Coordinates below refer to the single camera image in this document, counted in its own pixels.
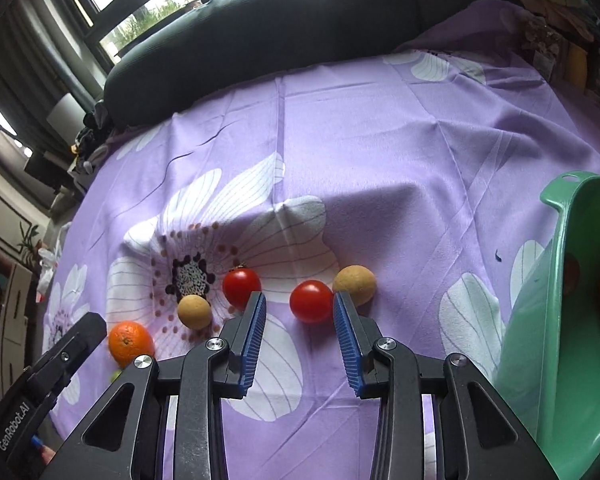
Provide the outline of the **dark green sofa cushion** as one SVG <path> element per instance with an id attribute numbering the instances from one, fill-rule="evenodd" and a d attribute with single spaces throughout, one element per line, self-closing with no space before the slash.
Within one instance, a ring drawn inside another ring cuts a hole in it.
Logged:
<path id="1" fill-rule="evenodd" d="M 210 0 L 125 55 L 102 104 L 120 128 L 151 126 L 235 84 L 388 53 L 421 30 L 415 0 Z"/>

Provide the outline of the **tan longan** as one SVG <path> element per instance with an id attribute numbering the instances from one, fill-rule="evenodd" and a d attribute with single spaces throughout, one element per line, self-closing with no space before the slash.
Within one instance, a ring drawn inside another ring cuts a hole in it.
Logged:
<path id="1" fill-rule="evenodd" d="M 204 297 L 183 296 L 178 303 L 178 318 L 190 330 L 203 330 L 212 323 L 211 306 Z"/>
<path id="2" fill-rule="evenodd" d="M 365 266 L 346 266 L 332 282 L 334 292 L 347 292 L 355 307 L 367 304 L 375 295 L 377 280 L 375 274 Z"/>

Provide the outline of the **tan longan left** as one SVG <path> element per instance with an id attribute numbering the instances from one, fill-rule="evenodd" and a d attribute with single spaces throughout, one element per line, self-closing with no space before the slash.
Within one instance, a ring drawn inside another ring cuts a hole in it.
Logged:
<path id="1" fill-rule="evenodd" d="M 183 296 L 178 303 L 178 318 L 190 330 L 203 330 L 212 323 L 211 306 L 204 297 Z"/>

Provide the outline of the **tan longan right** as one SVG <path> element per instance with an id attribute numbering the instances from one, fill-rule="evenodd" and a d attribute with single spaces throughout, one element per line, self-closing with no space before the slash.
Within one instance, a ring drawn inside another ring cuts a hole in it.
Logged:
<path id="1" fill-rule="evenodd" d="M 334 292 L 347 292 L 355 307 L 367 304 L 375 295 L 377 280 L 375 274 L 365 266 L 346 266 L 332 282 Z"/>

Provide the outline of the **small mandarin orange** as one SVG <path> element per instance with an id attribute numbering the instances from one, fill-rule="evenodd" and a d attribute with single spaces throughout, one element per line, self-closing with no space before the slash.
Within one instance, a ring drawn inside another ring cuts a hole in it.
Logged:
<path id="1" fill-rule="evenodd" d="M 138 356 L 155 355 L 155 344 L 148 330 L 132 321 L 118 323 L 110 330 L 108 349 L 121 368 L 127 367 Z"/>

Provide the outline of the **green plastic basin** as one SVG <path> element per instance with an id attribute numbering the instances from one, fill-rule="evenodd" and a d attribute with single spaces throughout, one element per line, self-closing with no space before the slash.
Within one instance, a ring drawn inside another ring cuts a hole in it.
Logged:
<path id="1" fill-rule="evenodd" d="M 600 175 L 561 174 L 540 200 L 556 211 L 554 233 L 517 252 L 493 383 L 559 478 L 600 479 Z M 567 254 L 580 280 L 564 297 Z"/>

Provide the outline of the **red tomato with stem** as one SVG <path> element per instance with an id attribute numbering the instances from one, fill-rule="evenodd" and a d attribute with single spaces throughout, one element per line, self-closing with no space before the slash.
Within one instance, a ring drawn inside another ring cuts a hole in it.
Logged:
<path id="1" fill-rule="evenodd" d="M 253 292 L 261 290 L 258 274 L 244 266 L 228 271 L 222 281 L 222 292 L 226 300 L 239 311 L 245 310 Z"/>

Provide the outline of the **green tomato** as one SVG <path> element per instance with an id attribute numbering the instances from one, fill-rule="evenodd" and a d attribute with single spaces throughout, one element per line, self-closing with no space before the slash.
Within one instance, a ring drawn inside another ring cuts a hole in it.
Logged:
<path id="1" fill-rule="evenodd" d="M 116 370 L 115 372 L 113 372 L 110 377 L 110 382 L 115 382 L 120 377 L 121 374 L 122 374 L 122 370 Z"/>

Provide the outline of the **purple floral cloth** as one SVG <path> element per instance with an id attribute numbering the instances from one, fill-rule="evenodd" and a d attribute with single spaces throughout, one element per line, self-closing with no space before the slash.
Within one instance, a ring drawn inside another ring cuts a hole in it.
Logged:
<path id="1" fill-rule="evenodd" d="M 248 266 L 268 322 L 253 386 L 223 406 L 230 476 L 367 478 L 378 405 L 349 387 L 332 323 L 300 323 L 289 296 L 365 266 L 384 334 L 494 374 L 517 252 L 555 229 L 542 189 L 600 174 L 600 106 L 515 52 L 525 18 L 479 0 L 398 53 L 243 84 L 111 150 L 68 232 L 44 346 L 94 312 L 181 356 L 234 316 L 222 279 Z M 211 306 L 203 330 L 178 318 L 187 295 Z"/>

